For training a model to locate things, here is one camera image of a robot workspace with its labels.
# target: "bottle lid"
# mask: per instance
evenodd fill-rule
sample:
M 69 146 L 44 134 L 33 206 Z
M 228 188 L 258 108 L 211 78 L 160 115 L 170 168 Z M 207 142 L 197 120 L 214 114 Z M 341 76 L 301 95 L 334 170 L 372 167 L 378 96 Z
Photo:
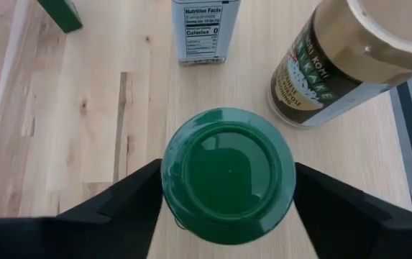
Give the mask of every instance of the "bottle lid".
M 224 245 L 274 229 L 289 209 L 295 184 L 295 164 L 279 131 L 240 109 L 213 109 L 190 119 L 162 161 L 162 187 L 176 220 Z

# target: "jar lid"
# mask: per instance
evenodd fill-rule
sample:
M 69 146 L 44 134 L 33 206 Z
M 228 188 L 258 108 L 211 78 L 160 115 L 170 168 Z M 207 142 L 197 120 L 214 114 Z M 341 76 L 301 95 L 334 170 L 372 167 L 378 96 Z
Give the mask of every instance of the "jar lid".
M 240 109 L 213 109 L 186 122 L 162 160 L 162 187 L 175 218 L 195 235 L 237 245 L 267 234 L 293 198 L 295 165 L 279 131 Z

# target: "wooden table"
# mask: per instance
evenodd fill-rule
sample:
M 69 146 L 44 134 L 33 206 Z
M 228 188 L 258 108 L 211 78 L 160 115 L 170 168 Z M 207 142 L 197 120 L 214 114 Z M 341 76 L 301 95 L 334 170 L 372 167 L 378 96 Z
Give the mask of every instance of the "wooden table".
M 74 2 L 84 29 L 65 36 L 35 1 L 11 1 L 0 217 L 71 208 L 162 157 L 182 123 L 220 106 L 268 119 L 297 161 L 411 209 L 388 94 L 310 130 L 267 107 L 270 77 L 317 0 L 244 0 L 226 63 L 193 68 L 176 60 L 170 0 Z M 315 257 L 295 207 L 269 235 L 227 247 L 180 230 L 163 206 L 150 250 L 167 259 Z

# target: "green bottle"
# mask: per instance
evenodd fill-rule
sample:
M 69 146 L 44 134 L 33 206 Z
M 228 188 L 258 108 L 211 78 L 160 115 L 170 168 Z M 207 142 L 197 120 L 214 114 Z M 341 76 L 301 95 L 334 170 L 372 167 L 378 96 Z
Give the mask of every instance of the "green bottle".
M 83 27 L 75 4 L 71 0 L 38 0 L 38 3 L 64 33 L 74 32 Z
M 279 131 L 233 108 L 187 121 L 170 141 L 161 171 L 177 222 L 223 245 L 250 242 L 274 229 L 296 185 L 295 164 Z

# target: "jar label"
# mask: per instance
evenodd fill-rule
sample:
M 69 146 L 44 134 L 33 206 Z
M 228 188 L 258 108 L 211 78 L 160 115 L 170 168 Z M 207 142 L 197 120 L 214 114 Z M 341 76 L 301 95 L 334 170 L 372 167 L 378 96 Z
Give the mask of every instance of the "jar label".
M 317 126 L 383 91 L 339 70 L 321 49 L 311 16 L 271 80 L 271 99 L 285 118 Z

